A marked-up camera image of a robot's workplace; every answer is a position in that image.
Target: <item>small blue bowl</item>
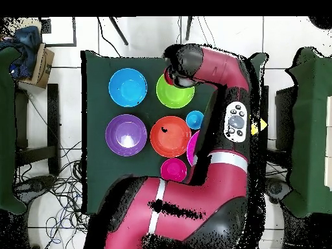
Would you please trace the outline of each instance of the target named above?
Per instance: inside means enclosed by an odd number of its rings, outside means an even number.
[[[202,112],[191,111],[187,115],[185,121],[190,129],[198,130],[200,128],[200,126],[202,125],[203,117],[204,117],[204,115]]]
[[[116,104],[122,107],[134,107],[145,98],[147,81],[135,69],[121,69],[111,77],[108,91]]]

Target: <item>plastic bowl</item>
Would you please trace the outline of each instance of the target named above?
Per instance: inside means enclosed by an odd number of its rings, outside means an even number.
[[[187,105],[193,99],[195,87],[177,88],[169,85],[164,76],[160,76],[157,86],[157,97],[168,108],[179,109]]]
[[[133,156],[147,142],[147,129],[134,115],[118,115],[108,124],[105,133],[108,147],[120,156]]]
[[[152,127],[150,141],[153,149],[166,158],[181,156],[186,150],[191,130],[179,117],[167,116]]]
[[[190,129],[198,130],[202,125],[203,117],[204,115],[202,112],[191,111],[185,118],[185,121]]]
[[[191,166],[193,166],[193,163],[194,163],[194,151],[195,151],[195,146],[196,146],[199,132],[200,131],[197,131],[196,133],[194,133],[194,135],[189,140],[188,146],[187,146],[187,159]]]
[[[116,104],[122,107],[134,107],[145,98],[147,81],[135,69],[121,69],[111,77],[108,91]]]
[[[170,158],[163,163],[160,173],[164,180],[181,182],[187,176],[187,167],[182,160],[179,160],[178,158]]]

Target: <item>dark green tabletop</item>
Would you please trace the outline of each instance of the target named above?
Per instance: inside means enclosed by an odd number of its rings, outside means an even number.
[[[170,109],[158,100],[156,84],[165,69],[162,58],[105,58],[92,52],[86,54],[87,75],[87,213],[96,213],[110,186],[122,175],[160,176],[161,164],[167,159],[158,155],[150,144],[153,124],[166,115],[175,115],[185,120],[192,110],[205,112],[214,89],[208,85],[195,88],[191,102],[181,109]],[[257,69],[265,60],[265,55],[256,56],[252,63]],[[141,72],[147,80],[148,92],[142,103],[133,108],[123,108],[112,101],[108,93],[108,83],[119,69],[132,68]],[[130,157],[113,153],[105,141],[108,123],[117,115],[131,114],[140,118],[148,132],[144,149]],[[187,155],[179,157],[188,168]]]

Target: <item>orange bowl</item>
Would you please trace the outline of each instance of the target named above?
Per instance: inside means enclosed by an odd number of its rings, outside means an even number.
[[[175,116],[159,119],[150,133],[153,149],[166,158],[181,156],[187,150],[190,137],[191,130],[187,123]]]

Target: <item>table leg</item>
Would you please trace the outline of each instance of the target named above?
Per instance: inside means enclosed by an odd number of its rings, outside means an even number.
[[[125,36],[124,36],[123,33],[121,32],[119,26],[118,26],[117,23],[115,22],[114,18],[113,18],[113,17],[110,17],[109,19],[111,20],[111,22],[112,22],[114,28],[117,30],[117,33],[120,35],[120,37],[121,37],[123,43],[124,43],[126,46],[128,46],[129,44],[128,44],[128,42],[127,42]]]
[[[185,39],[188,41],[189,40],[189,35],[190,35],[190,27],[191,27],[191,22],[193,20],[192,16],[188,16],[188,21],[187,21],[187,32],[185,33]]]

